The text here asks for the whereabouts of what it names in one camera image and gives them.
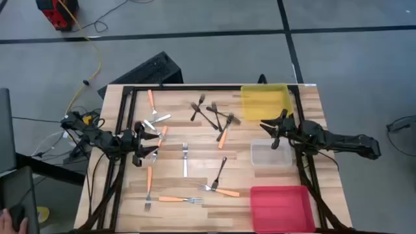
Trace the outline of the grey desk panel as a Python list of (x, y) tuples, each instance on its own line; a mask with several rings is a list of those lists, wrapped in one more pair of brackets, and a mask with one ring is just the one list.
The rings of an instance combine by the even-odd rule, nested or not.
[(0, 88), (0, 174), (16, 167), (16, 148), (12, 125), (10, 93)]

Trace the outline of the yellow floor object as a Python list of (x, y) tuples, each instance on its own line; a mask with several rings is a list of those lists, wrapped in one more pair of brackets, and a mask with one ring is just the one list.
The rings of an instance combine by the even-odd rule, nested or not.
[(38, 215), (38, 223), (43, 224), (49, 218), (50, 210), (49, 208), (42, 207), (42, 206), (38, 206), (36, 210), (37, 210), (37, 215)]

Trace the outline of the black floor beam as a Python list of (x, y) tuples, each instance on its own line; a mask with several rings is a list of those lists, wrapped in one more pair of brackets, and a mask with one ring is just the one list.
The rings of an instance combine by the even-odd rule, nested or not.
[(85, 176), (83, 174), (16, 153), (16, 168), (20, 169), (25, 166), (30, 167), (35, 174), (40, 176), (45, 176), (65, 183), (71, 183), (73, 185), (84, 185)]

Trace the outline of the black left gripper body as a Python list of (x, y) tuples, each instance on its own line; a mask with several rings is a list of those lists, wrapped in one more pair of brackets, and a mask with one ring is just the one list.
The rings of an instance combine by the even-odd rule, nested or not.
[(122, 151), (126, 153), (133, 152), (132, 163), (135, 166), (142, 166), (142, 158), (144, 155), (144, 148), (141, 144), (141, 134), (144, 132), (142, 122), (136, 122), (133, 129), (123, 130), (122, 136)]

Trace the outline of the yellow plastic bin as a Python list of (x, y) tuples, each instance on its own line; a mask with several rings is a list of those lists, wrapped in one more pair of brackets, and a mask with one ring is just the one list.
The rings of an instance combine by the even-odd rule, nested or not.
[(288, 85), (253, 84), (241, 86), (241, 102), (246, 120), (273, 120), (283, 109), (290, 115), (294, 112)]

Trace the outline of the red plastic bin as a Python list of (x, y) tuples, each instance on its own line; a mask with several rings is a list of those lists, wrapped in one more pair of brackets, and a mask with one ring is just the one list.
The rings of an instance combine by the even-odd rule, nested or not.
[(252, 187), (250, 211), (258, 234), (313, 233), (316, 230), (305, 186)]

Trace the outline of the black metal table frame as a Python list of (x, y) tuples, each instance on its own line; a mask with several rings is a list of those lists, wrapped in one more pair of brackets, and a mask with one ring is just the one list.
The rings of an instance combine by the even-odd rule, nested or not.
[[(217, 103), (221, 112), (242, 118), (239, 86), (166, 85), (153, 87), (155, 108), (159, 114), (171, 114), (163, 122), (168, 127), (158, 159), (153, 165), (151, 209), (145, 212), (147, 169), (126, 164), (117, 232), (249, 232), (250, 189), (256, 186), (299, 185), (295, 166), (254, 166), (250, 144), (266, 138), (267, 133), (255, 121), (243, 120), (232, 125), (222, 149), (216, 141), (218, 132), (201, 115), (192, 122), (190, 104), (205, 94), (205, 103)], [(188, 177), (183, 177), (183, 143), (188, 144)], [(218, 189), (239, 192), (239, 197), (199, 189), (212, 186), (223, 157), (226, 164), (219, 177)], [(159, 197), (202, 198), (202, 204), (163, 202)]]

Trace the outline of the orange-handled dark-headed fork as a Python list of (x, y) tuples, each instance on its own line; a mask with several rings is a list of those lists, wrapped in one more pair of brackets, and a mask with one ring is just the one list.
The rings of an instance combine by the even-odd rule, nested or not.
[(226, 126), (225, 126), (224, 130), (222, 131), (222, 133), (220, 134), (220, 140), (219, 140), (219, 144), (218, 144), (218, 148), (220, 150), (224, 146), (224, 142), (226, 140), (226, 135), (227, 135), (227, 132), (228, 132), (228, 127), (232, 123), (233, 119), (234, 119), (234, 114), (233, 113), (230, 113), (229, 116), (227, 117)]

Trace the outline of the person's hand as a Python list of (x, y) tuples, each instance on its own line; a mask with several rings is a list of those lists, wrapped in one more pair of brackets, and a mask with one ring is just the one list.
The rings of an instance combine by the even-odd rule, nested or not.
[(16, 231), (12, 225), (12, 217), (7, 209), (3, 209), (0, 215), (0, 234), (27, 234), (28, 218), (24, 218), (20, 225), (19, 231)]

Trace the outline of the silver spoon in front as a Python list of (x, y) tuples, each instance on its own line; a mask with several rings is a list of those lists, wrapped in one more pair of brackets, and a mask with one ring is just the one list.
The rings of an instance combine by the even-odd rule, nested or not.
[(203, 199), (202, 198), (195, 198), (195, 197), (191, 197), (191, 198), (179, 198), (179, 197), (166, 197), (166, 196), (161, 196), (159, 197), (159, 201), (160, 202), (189, 202), (192, 204), (202, 204), (203, 203)]

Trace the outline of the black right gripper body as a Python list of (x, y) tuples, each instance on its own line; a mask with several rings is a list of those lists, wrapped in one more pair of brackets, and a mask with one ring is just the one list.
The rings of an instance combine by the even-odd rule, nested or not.
[(288, 138), (289, 133), (295, 133), (297, 131), (297, 127), (293, 117), (288, 117), (288, 110), (283, 109), (280, 116), (276, 119), (280, 119), (280, 123), (278, 125), (273, 125), (278, 129), (277, 135), (272, 135), (275, 140), (272, 143), (271, 148), (276, 150), (280, 144), (280, 137)]

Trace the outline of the black computer mouse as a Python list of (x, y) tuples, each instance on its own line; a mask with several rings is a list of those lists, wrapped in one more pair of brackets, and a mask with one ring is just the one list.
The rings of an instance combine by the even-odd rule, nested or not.
[(15, 231), (19, 231), (20, 224), (25, 218), (25, 208), (21, 204), (16, 204), (12, 206), (9, 210), (11, 219), (12, 219), (12, 227)]

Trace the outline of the red and black tool case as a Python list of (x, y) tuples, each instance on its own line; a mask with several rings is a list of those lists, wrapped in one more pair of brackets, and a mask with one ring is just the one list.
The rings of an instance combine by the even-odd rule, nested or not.
[(36, 5), (57, 31), (72, 30), (78, 0), (36, 0)]

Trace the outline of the orange-handled silver fork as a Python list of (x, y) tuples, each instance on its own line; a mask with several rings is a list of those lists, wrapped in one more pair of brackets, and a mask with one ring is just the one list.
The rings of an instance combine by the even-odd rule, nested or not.
[(230, 190), (224, 190), (224, 189), (213, 189), (208, 185), (203, 185), (203, 184), (199, 184), (198, 185), (199, 189), (201, 190), (206, 190), (206, 191), (211, 191), (211, 192), (217, 192), (226, 196), (231, 196), (231, 197), (239, 197), (240, 193), (239, 192), (234, 192), (234, 191), (230, 191)]
[(153, 119), (156, 120), (158, 118), (157, 116), (157, 111), (155, 109), (155, 103), (154, 103), (154, 98), (153, 98), (153, 92), (152, 90), (148, 90), (148, 98), (149, 98), (149, 103), (152, 107), (152, 116)]
[[(167, 133), (168, 127), (164, 126), (161, 132), (161, 136), (162, 138), (159, 139), (158, 141), (158, 147), (161, 147), (162, 143), (166, 140), (166, 133)], [(155, 150), (152, 154), (152, 156), (150, 157), (151, 162), (155, 162), (157, 160), (158, 157), (158, 150)]]
[(151, 209), (151, 183), (153, 177), (153, 168), (151, 166), (147, 167), (147, 196), (146, 202), (144, 205), (145, 212), (148, 212)]

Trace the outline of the black desk surface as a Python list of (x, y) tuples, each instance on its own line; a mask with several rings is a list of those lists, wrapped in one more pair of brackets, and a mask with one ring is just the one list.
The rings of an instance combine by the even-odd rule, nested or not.
[(40, 234), (32, 176), (31, 168), (26, 166), (0, 177), (0, 215), (4, 208), (21, 204), (28, 218), (27, 234)]

